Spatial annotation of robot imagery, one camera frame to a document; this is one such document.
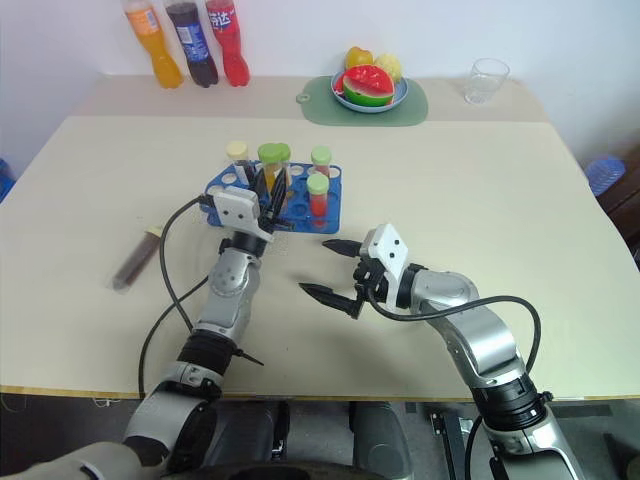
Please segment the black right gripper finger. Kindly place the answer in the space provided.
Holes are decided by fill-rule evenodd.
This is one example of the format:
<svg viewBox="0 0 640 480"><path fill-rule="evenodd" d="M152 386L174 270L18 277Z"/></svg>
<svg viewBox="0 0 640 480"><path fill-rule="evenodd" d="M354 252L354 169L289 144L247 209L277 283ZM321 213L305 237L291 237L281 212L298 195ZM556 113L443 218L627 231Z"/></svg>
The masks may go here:
<svg viewBox="0 0 640 480"><path fill-rule="evenodd" d="M313 283L299 283L299 287L322 305L342 311L347 315L359 314L359 303L356 300L336 294L329 287Z"/></svg>
<svg viewBox="0 0 640 480"><path fill-rule="evenodd" d="M323 241L322 245L339 255L355 258L360 256L362 243L354 240L329 239Z"/></svg>

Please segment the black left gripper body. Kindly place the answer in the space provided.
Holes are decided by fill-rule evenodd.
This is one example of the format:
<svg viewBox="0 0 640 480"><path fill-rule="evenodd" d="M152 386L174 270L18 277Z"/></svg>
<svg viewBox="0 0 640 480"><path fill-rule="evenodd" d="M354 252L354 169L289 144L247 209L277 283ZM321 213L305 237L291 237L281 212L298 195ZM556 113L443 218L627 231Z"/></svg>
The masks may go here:
<svg viewBox="0 0 640 480"><path fill-rule="evenodd" d="M286 198L272 202L266 198L259 200L258 225L267 233L274 233L276 230L293 231L295 224L283 217Z"/></svg>

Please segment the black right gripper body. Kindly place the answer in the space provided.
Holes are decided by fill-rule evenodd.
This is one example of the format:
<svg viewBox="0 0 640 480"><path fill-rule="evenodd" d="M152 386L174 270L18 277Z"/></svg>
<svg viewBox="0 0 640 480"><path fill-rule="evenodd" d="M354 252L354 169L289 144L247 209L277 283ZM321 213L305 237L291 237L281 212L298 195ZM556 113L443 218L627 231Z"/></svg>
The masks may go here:
<svg viewBox="0 0 640 480"><path fill-rule="evenodd" d="M356 290L356 299L350 311L353 319L359 318L363 305L371 302L370 298L376 303L384 304L389 288L383 264L378 259L371 258L364 248L359 250L358 257L360 260L353 273Z"/></svg>

